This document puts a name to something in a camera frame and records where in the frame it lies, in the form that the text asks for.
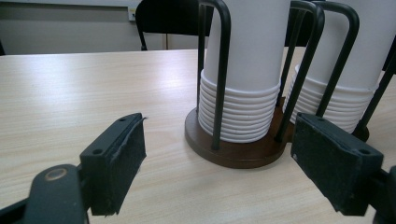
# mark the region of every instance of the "power outlet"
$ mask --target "power outlet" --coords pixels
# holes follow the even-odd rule
[[[136,13],[136,9],[137,6],[139,6],[140,2],[131,2],[130,4],[128,4],[128,20],[129,21],[135,21],[135,13]]]

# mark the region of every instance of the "curved black metal bar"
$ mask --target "curved black metal bar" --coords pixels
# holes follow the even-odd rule
[[[199,0],[200,6],[200,17],[204,13],[202,9],[204,7],[214,7],[220,15],[221,20],[221,36],[220,36],[220,48],[219,48],[219,74],[218,74],[218,86],[216,95],[216,108],[215,108],[215,120],[213,124],[213,141],[212,149],[219,149],[220,142],[220,131],[221,131],[221,120],[222,112],[224,107],[224,93],[225,83],[227,78],[227,66],[228,66],[228,55],[230,48],[230,35],[231,35],[231,15],[227,6],[222,0]],[[199,83],[201,82],[201,71],[204,68],[204,54],[205,54],[205,41],[202,40],[205,35],[205,29],[202,28],[202,17],[200,18],[200,34],[198,47],[198,95],[199,95]]]
[[[290,70],[291,59],[293,58],[294,50],[297,46],[297,39],[300,34],[300,29],[303,24],[305,13],[306,11],[302,11],[302,10],[298,10],[297,13],[296,21],[294,23],[293,31],[290,37],[288,54],[286,55],[286,60],[283,65],[282,76],[280,78],[280,89],[279,89],[279,94],[277,95],[276,98],[276,106],[280,105],[280,100],[282,99],[282,93],[283,90],[285,89],[286,79],[288,77],[288,72]]]
[[[288,104],[286,105],[286,109],[283,113],[283,118],[280,121],[280,125],[275,136],[275,140],[277,142],[282,142],[283,135],[285,134],[285,131],[288,128],[291,114],[296,105],[301,88],[304,84],[306,74],[308,72],[309,66],[311,65],[324,26],[324,12],[321,7],[317,7],[317,5],[313,3],[303,2],[303,1],[291,1],[290,7],[311,12],[314,17],[313,19],[314,22],[312,25],[313,29],[311,32],[311,36],[309,38],[309,42],[306,47],[305,54],[300,65],[300,69],[294,81],[293,89],[291,90]]]
[[[390,83],[394,74],[396,74],[396,52],[393,53],[393,56],[391,57],[388,63],[387,71],[385,71],[384,76],[382,76],[378,89],[375,91],[373,99],[371,100],[370,104],[367,106],[367,109],[364,112],[363,117],[361,117],[361,120],[359,121],[356,130],[363,131],[366,128],[371,116],[374,114],[374,111],[378,106],[378,103],[381,100],[382,95],[387,89],[387,86]]]
[[[329,104],[329,101],[332,98],[332,93],[334,92],[338,79],[341,76],[341,73],[343,72],[349,53],[352,50],[356,37],[358,36],[360,21],[359,21],[358,13],[352,7],[349,7],[347,5],[341,3],[334,3],[334,2],[317,2],[317,1],[313,3],[322,7],[324,10],[343,14],[347,17],[349,21],[349,30],[346,34],[344,45],[341,48],[337,62],[335,63],[334,69],[332,70],[332,75],[329,79],[326,90],[323,93],[322,99],[320,100],[320,104],[318,106],[316,115],[319,117],[323,117],[327,105]]]

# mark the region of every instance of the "chair backrest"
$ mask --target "chair backrest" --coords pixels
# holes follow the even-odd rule
[[[136,9],[136,25],[142,50],[147,50],[143,33],[198,35],[198,0],[143,0]],[[206,10],[209,36],[213,8]]]

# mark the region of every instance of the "wooden base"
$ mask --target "wooden base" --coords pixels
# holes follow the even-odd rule
[[[274,140],[283,112],[277,106],[270,129],[262,139],[247,144],[220,141],[220,149],[211,149],[212,136],[206,133],[198,122],[198,113],[193,109],[186,117],[185,135],[190,147],[201,157],[215,164],[236,168],[251,169],[276,161],[283,153],[285,145],[291,142],[294,125],[289,124],[282,142]]]

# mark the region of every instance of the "light wood table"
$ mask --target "light wood table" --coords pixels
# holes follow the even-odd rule
[[[343,217],[290,157],[252,170],[202,159],[184,138],[196,104],[196,50],[0,57],[0,207],[34,176],[79,153],[114,120],[148,117],[148,157],[120,214],[92,223],[371,223]],[[368,144],[396,164],[396,83],[369,123]]]

